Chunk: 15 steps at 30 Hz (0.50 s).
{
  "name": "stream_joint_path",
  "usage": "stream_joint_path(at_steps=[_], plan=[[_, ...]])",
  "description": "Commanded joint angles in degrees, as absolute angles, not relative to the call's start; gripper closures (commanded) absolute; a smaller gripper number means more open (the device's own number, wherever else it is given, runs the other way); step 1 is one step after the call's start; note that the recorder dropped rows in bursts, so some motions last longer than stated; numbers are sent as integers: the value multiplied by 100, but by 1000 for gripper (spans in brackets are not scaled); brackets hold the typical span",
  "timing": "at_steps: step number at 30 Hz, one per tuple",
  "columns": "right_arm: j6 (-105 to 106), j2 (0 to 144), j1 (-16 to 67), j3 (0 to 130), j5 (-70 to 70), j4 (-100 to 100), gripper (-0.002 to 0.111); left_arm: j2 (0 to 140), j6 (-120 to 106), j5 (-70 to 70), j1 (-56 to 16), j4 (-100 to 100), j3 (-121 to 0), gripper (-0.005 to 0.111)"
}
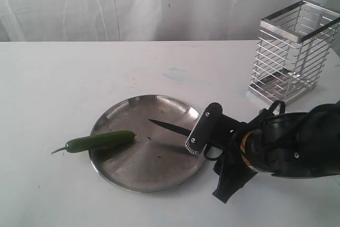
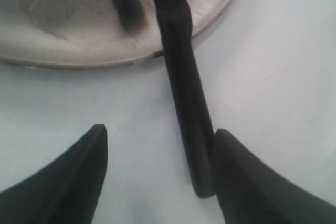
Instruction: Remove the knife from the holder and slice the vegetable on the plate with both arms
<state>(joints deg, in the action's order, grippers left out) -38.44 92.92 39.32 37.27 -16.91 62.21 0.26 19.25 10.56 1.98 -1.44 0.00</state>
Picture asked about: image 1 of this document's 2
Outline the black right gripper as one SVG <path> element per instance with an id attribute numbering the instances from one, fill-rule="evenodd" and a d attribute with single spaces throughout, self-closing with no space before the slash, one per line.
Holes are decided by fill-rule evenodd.
<path id="1" fill-rule="evenodd" d="M 212 194 L 221 202 L 227 203 L 238 190 L 258 174 L 245 162 L 247 158 L 244 157 L 241 145 L 247 134 L 259 123 L 259 117 L 256 116 L 246 123 L 224 114 L 219 118 L 214 118 L 212 114 L 204 114 L 203 120 L 212 124 L 204 156 L 208 160 L 216 161 L 214 172 L 219 176 L 217 188 Z"/>

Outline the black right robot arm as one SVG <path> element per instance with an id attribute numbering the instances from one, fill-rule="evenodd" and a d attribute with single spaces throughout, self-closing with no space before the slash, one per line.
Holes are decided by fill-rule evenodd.
<path id="1" fill-rule="evenodd" d="M 222 116 L 208 147 L 222 151 L 214 159 L 213 192 L 222 202 L 260 172 L 287 179 L 339 175 L 339 103 L 279 114 L 270 107 L 248 123 Z"/>

